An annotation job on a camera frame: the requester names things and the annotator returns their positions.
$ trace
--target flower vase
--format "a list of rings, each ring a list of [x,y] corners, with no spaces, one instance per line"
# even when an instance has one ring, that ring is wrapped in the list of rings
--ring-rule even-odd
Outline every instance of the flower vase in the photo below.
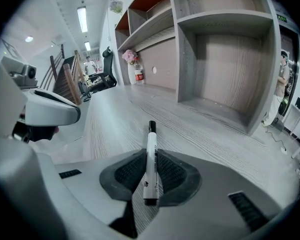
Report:
[[[130,63],[128,63],[128,75],[129,75],[130,83],[132,85],[135,85],[137,83],[135,70],[136,70],[135,65],[134,64],[131,65]]]

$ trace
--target pink flower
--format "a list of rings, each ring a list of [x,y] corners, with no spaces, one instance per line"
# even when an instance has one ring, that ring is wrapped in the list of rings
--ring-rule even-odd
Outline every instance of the pink flower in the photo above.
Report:
[[[122,55],[122,58],[129,64],[133,64],[135,62],[136,57],[137,54],[132,50],[126,50],[125,53]]]

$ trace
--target ceiling light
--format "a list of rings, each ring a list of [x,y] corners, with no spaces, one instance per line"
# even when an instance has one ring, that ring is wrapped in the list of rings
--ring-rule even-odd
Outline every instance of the ceiling light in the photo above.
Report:
[[[91,50],[89,42],[85,42],[84,45],[85,45],[85,48],[86,48],[87,51]]]
[[[87,26],[87,16],[86,16],[86,7],[79,7],[77,9],[80,27],[82,32],[88,32],[88,26]]]
[[[25,41],[26,41],[27,43],[29,43],[29,42],[31,42],[33,39],[34,39],[34,38],[33,38],[32,36],[28,36],[28,37],[25,39]]]

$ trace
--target black vent slot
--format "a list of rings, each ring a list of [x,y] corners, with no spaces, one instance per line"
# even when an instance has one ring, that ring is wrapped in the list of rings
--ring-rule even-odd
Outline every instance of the black vent slot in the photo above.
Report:
[[[261,228],[269,221],[243,192],[232,193],[228,197],[251,232]]]
[[[71,176],[75,176],[75,175],[78,175],[78,174],[81,174],[82,172],[79,171],[78,169],[75,169],[75,170],[68,170],[68,171],[65,171],[65,172],[61,172],[59,173],[61,179],[65,179],[65,178],[69,178]]]

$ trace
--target black rubber grip pad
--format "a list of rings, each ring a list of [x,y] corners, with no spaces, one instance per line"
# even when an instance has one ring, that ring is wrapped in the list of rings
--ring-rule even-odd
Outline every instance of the black rubber grip pad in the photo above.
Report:
[[[186,203],[200,189],[202,179],[197,168],[173,155],[158,149],[158,173],[163,196],[159,207],[178,206]]]
[[[139,152],[105,168],[99,177],[100,184],[114,200],[130,201],[146,172],[147,150]]]

